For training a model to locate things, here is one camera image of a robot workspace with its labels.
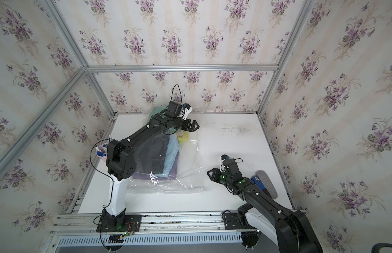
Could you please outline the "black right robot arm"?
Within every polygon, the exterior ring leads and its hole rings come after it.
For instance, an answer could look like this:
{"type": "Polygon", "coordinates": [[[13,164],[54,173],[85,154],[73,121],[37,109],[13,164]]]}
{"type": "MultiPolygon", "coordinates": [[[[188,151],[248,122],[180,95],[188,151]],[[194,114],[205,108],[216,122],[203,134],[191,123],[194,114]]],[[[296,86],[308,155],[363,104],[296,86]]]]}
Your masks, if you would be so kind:
{"type": "Polygon", "coordinates": [[[278,246],[281,253],[321,253],[322,246],[307,218],[300,210],[290,210],[277,203],[268,187],[271,181],[254,182],[239,170],[239,158],[221,157],[220,168],[206,174],[210,180],[224,185],[227,190],[245,201],[237,211],[222,213],[227,230],[243,229],[241,235],[245,248],[253,248],[260,234],[278,246]]]}

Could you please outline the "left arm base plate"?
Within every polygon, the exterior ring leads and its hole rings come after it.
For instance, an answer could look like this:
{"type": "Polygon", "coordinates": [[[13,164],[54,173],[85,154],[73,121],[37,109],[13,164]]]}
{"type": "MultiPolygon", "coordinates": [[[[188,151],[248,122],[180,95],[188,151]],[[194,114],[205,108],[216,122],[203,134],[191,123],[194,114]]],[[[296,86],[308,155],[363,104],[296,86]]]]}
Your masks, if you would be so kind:
{"type": "Polygon", "coordinates": [[[140,229],[142,215],[125,215],[120,217],[117,222],[109,222],[104,217],[101,218],[97,225],[97,233],[112,233],[112,232],[138,232],[140,229]]]}

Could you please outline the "clear plastic vacuum bag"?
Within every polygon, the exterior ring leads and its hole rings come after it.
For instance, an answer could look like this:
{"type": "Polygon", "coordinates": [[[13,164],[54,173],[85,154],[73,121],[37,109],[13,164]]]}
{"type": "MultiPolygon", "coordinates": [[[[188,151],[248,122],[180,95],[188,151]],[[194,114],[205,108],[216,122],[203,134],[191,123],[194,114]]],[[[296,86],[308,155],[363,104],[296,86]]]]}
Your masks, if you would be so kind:
{"type": "Polygon", "coordinates": [[[171,128],[140,147],[134,158],[136,171],[128,179],[127,193],[149,195],[203,192],[198,132],[171,128]]]}

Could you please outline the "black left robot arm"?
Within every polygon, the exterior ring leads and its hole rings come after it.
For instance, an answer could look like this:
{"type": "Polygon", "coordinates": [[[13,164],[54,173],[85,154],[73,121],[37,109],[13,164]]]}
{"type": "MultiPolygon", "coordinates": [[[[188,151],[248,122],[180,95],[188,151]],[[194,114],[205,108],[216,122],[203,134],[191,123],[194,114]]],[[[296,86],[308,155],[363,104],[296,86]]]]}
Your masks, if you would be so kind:
{"type": "Polygon", "coordinates": [[[109,204],[103,213],[112,217],[125,214],[125,196],[128,179],[135,172],[150,164],[157,164],[158,160],[165,161],[168,142],[173,130],[195,132],[200,125],[197,120],[184,116],[177,116],[168,112],[160,112],[151,116],[148,123],[134,134],[122,140],[111,140],[107,145],[105,164],[111,179],[109,204]]]}

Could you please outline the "light blue garment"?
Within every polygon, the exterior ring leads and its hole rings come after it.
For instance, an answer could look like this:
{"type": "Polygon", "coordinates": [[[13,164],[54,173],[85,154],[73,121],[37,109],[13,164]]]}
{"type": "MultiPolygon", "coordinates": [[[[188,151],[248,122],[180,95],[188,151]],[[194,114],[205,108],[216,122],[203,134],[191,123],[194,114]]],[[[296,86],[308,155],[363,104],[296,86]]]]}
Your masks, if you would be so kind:
{"type": "Polygon", "coordinates": [[[178,169],[179,149],[177,135],[169,136],[169,142],[165,154],[162,177],[173,177],[178,169]]]}

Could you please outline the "dark grey trousers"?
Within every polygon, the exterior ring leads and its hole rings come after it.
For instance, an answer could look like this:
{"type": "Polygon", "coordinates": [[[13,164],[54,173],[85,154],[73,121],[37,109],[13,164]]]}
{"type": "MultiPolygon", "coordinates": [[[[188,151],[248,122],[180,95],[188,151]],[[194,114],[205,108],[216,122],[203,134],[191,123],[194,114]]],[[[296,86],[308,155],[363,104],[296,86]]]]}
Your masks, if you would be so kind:
{"type": "Polygon", "coordinates": [[[170,137],[160,134],[150,139],[146,144],[134,153],[136,171],[134,179],[150,180],[151,174],[161,174],[164,170],[164,162],[170,137]]]}

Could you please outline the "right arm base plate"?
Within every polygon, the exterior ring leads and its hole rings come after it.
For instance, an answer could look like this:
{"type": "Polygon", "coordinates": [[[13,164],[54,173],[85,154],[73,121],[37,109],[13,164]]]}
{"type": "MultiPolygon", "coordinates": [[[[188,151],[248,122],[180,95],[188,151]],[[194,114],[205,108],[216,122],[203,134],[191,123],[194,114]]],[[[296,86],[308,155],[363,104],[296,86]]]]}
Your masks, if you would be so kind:
{"type": "Polygon", "coordinates": [[[225,230],[239,230],[239,229],[255,229],[250,226],[246,219],[240,218],[237,212],[225,210],[221,214],[221,218],[224,222],[225,230]]]}

